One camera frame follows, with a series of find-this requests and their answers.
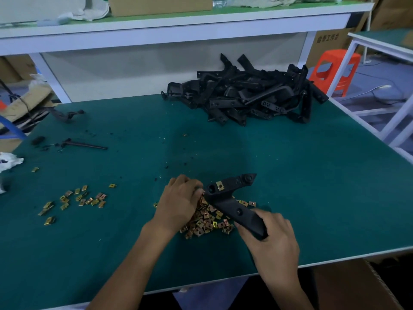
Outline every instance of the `left hand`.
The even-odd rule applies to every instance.
[[[171,178],[159,199],[153,223],[172,238],[194,215],[204,193],[202,187],[204,185],[199,180],[183,174]]]

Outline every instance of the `blue chair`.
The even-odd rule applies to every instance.
[[[0,135],[0,139],[20,138],[21,140],[25,140],[27,138],[27,136],[20,129],[18,129],[12,122],[1,115],[0,123],[6,126],[6,128],[12,133],[14,133],[14,135]]]

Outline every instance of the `right hand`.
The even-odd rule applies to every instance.
[[[300,249],[289,220],[280,213],[253,209],[263,220],[268,237],[256,239],[247,229],[235,223],[245,241],[263,281],[271,287],[296,287]]]

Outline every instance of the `workbench surface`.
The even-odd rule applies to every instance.
[[[313,103],[307,125],[276,117],[241,127],[207,123],[201,110],[160,95],[59,105],[83,109],[70,124],[49,115],[15,151],[23,164],[2,173],[0,304],[36,310],[90,301],[125,258],[155,212],[171,177],[209,182],[257,173],[237,199],[291,220],[300,265],[413,246],[413,167],[330,102]],[[44,144],[73,141],[108,146]],[[32,172],[37,166],[40,169]],[[108,188],[115,183],[116,188]],[[59,197],[89,186],[108,195],[103,209],[64,211]],[[38,216],[44,204],[55,207]],[[48,216],[56,222],[44,226]],[[161,255],[146,291],[256,273],[237,231],[191,240],[176,235]]]

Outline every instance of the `pile of brass clip nuts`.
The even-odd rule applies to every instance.
[[[116,184],[110,184],[109,185],[109,188],[115,188],[115,187],[116,187]],[[96,195],[95,198],[90,197],[89,199],[86,199],[85,197],[89,194],[87,189],[88,189],[88,186],[84,185],[82,187],[82,189],[76,188],[74,192],[72,192],[70,190],[65,192],[65,194],[62,197],[60,197],[60,202],[62,203],[62,205],[60,206],[60,209],[62,211],[64,211],[65,209],[67,209],[69,207],[69,205],[70,205],[69,204],[70,203],[69,197],[71,195],[78,195],[75,198],[75,201],[79,202],[79,207],[82,207],[82,206],[88,205],[88,204],[90,204],[91,206],[99,204],[97,207],[100,208],[100,209],[103,208],[105,203],[106,203],[106,201],[104,201],[104,200],[107,197],[107,195],[100,192]],[[42,216],[42,215],[46,214],[53,207],[54,207],[53,201],[49,201],[48,203],[46,203],[44,205],[43,210],[38,215]],[[55,217],[48,217],[46,219],[45,225],[50,225],[50,224],[54,223],[55,220],[56,220]]]
[[[169,83],[162,98],[175,97],[190,109],[202,108],[209,122],[224,125],[232,119],[241,126],[247,124],[247,116],[272,120],[278,115],[305,124],[310,120],[313,98],[320,104],[328,100],[306,78],[305,65],[299,69],[290,64],[286,72],[259,71],[242,55],[237,60],[244,68],[240,71],[223,54],[220,59],[224,70],[197,71],[196,80]]]
[[[247,206],[256,207],[256,202],[250,201],[245,202],[243,200],[237,200],[239,203]],[[186,239],[191,239],[195,234],[198,237],[208,234],[215,229],[222,229],[224,234],[229,235],[234,230],[234,225],[230,223],[230,217],[222,218],[224,213],[215,209],[212,205],[207,203],[207,201],[202,196],[197,204],[197,210],[192,216],[191,220],[185,224],[179,232],[181,234],[185,233]]]

